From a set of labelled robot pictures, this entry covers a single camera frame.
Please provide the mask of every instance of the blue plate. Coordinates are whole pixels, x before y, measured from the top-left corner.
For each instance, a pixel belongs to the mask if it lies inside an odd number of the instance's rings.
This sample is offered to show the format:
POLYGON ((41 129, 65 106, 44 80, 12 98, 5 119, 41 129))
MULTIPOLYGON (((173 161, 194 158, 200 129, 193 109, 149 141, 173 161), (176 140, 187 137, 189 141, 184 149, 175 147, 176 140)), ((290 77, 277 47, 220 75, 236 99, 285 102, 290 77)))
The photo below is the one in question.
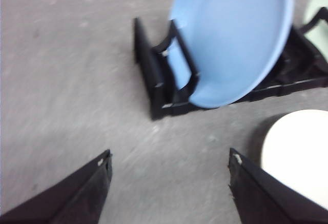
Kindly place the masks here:
MULTIPOLYGON (((253 90, 277 61, 292 16, 293 0, 175 0, 170 19, 200 71, 189 101, 217 108, 253 90)), ((181 89, 191 72, 176 40, 168 60, 181 89)))

